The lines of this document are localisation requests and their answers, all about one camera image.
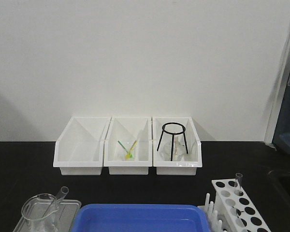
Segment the white test tube rack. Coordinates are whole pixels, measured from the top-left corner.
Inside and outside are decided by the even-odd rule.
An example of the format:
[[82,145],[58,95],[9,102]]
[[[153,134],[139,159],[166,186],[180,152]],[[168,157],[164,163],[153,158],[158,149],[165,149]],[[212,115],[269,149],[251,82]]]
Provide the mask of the white test tube rack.
[[215,203],[199,206],[207,217],[211,232],[271,232],[243,188],[235,194],[235,179],[212,180]]

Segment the blue container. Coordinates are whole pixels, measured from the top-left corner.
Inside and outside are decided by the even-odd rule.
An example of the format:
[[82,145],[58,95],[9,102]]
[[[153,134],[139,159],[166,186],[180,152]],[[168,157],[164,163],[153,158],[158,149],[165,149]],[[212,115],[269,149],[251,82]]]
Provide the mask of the blue container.
[[193,205],[89,204],[71,232],[210,232],[204,212]]

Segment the white wall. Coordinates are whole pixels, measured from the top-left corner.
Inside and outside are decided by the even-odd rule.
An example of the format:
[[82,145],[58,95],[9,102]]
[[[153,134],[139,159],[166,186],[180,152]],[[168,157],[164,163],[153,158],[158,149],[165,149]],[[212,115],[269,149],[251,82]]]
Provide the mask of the white wall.
[[263,141],[289,30],[290,0],[0,0],[0,141],[54,141],[71,115]]

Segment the test tube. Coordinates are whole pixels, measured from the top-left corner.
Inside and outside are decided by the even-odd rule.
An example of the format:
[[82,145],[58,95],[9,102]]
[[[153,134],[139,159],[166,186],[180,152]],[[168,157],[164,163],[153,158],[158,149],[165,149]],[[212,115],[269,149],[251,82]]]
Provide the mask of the test tube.
[[235,191],[234,191],[234,193],[238,196],[243,195],[243,193],[241,191],[242,180],[243,180],[243,174],[241,174],[241,173],[235,174],[235,185],[234,185]]

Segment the gray tray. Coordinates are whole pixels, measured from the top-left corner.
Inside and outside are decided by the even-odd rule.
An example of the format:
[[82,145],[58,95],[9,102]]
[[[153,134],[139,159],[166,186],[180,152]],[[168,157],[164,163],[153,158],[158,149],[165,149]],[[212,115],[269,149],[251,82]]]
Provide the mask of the gray tray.
[[[45,203],[43,201],[35,203],[31,213],[34,214],[37,209],[44,206]],[[70,231],[75,215],[80,207],[81,203],[77,200],[63,200],[60,203],[59,210],[57,212],[59,214],[60,232]],[[13,232],[29,232],[29,228],[23,217],[19,220]]]

